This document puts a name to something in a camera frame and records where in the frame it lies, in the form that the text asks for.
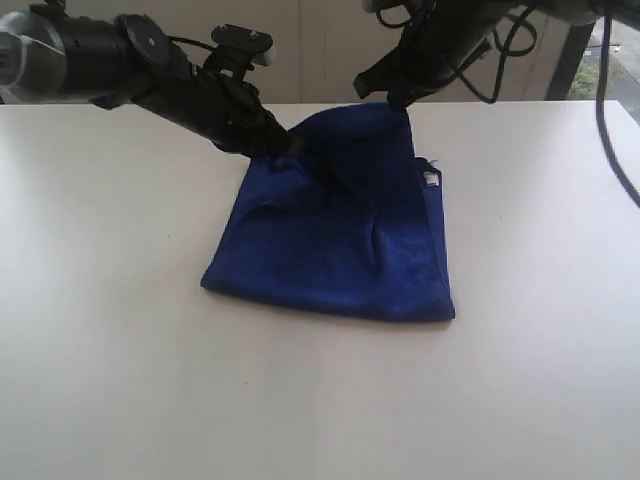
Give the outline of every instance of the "folded towel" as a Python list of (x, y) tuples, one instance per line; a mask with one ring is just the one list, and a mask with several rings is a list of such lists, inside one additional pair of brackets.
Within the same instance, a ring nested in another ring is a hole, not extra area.
[(450, 320), (441, 173), (387, 104), (317, 113), (296, 157), (254, 159), (207, 290), (392, 322)]

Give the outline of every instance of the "table surface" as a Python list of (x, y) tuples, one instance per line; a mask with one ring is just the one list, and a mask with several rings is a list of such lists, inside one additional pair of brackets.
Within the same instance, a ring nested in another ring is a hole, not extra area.
[[(640, 212), (593, 105), (410, 113), (448, 325), (209, 294), (246, 159), (133, 107), (1, 108), (0, 477), (637, 479)], [(607, 115), (640, 185), (640, 129)]]

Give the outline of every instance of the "blue cloth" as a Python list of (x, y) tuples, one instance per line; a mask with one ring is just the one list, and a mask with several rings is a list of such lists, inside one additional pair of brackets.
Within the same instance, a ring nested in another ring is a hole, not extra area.
[(415, 158), (407, 114), (362, 104), (292, 131), (305, 152), (252, 160), (202, 286), (333, 315), (454, 318), (442, 176)]

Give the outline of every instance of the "blue towel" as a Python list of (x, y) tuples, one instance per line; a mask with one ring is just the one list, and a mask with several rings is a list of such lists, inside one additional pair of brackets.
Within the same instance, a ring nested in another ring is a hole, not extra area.
[(406, 112), (336, 108), (292, 132), (305, 152), (251, 161), (202, 286), (332, 315), (454, 318), (442, 176), (415, 158)]

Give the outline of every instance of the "towel tag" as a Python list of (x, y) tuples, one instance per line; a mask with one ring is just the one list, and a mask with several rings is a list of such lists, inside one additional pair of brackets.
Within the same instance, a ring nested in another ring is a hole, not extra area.
[(440, 186), (440, 177), (438, 177), (437, 173), (433, 172), (424, 172), (424, 181), (427, 184), (427, 187), (439, 187)]

